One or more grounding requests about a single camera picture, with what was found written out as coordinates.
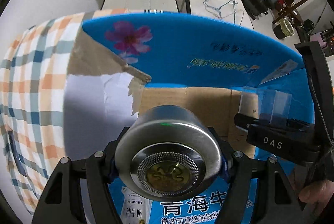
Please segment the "person right hand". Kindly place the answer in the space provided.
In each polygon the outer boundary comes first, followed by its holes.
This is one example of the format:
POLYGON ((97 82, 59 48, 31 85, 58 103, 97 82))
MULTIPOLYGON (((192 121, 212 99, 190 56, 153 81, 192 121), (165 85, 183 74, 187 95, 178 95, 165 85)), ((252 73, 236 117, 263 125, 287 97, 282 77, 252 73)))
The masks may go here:
POLYGON ((334 183, 330 180, 323 180, 310 184, 301 190, 299 198, 307 204, 315 204, 314 214, 320 215, 331 200, 334 192, 334 183))

